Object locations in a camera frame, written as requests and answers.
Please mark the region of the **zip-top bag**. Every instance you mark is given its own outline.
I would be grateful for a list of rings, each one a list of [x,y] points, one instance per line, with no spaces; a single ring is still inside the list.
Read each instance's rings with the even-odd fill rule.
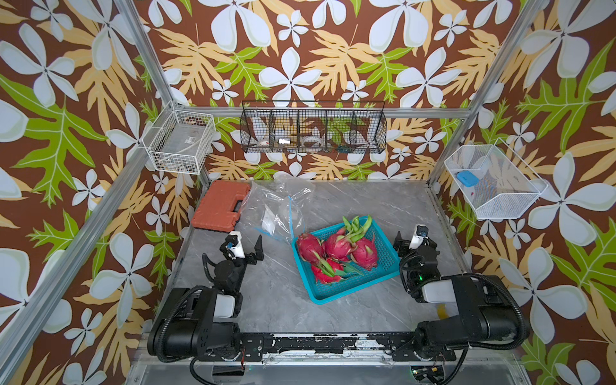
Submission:
[[[313,183],[294,177],[252,182],[240,208],[240,223],[247,229],[290,244],[306,231],[302,210],[314,190]]]
[[[291,244],[306,231],[301,205],[291,196],[267,194],[258,206],[255,228],[278,242]]]

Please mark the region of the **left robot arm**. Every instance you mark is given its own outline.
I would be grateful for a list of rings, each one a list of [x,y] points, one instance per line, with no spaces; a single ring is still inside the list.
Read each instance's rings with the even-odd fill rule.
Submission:
[[[147,343],[148,353],[162,363],[182,359],[237,359],[242,354],[239,325],[230,322],[242,308],[242,282],[249,265],[264,260],[262,237],[245,253],[241,235],[232,232],[219,247],[223,260],[201,256],[210,285],[171,290]]]

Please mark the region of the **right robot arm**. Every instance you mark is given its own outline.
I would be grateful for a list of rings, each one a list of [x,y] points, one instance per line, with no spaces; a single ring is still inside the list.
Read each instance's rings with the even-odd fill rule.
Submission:
[[[456,315],[417,325],[412,340],[416,356],[433,359],[465,348],[508,351],[529,337],[529,321],[499,277],[440,273],[440,252],[425,227],[420,226],[410,240],[396,234],[393,248],[400,257],[399,276],[408,295],[417,303],[457,307]]]

